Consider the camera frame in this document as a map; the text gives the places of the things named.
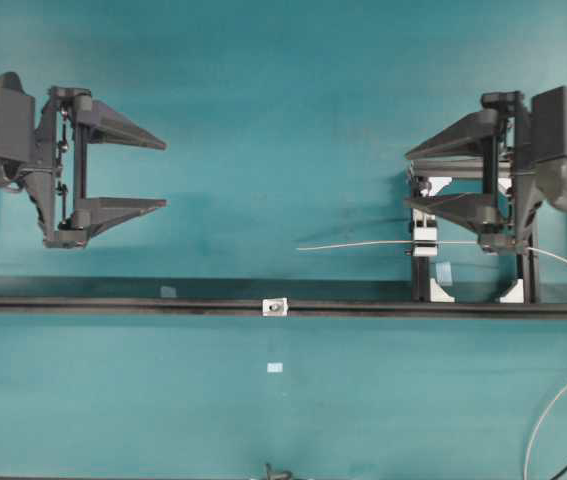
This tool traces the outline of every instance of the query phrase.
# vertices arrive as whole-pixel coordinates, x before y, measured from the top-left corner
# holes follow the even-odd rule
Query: horizontal bar
[[[462,317],[567,319],[567,303],[495,304],[288,299],[290,317]],[[260,300],[0,297],[0,313],[261,316]]]

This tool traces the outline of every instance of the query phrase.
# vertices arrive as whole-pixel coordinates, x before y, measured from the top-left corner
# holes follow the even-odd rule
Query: teal background
[[[567,1],[0,1],[6,70],[39,107],[89,87],[169,144],[92,149],[90,194],[169,206],[84,251],[44,249],[26,196],[0,193],[8,293],[402,281],[401,248],[294,248],[406,238],[403,153],[485,91],[567,84]],[[567,256],[567,216],[541,225]],[[455,284],[509,278],[472,249],[442,249]],[[566,267],[542,267],[560,296]],[[0,315],[0,474],[514,479],[565,382],[567,322]],[[567,397],[534,478],[566,462]]]

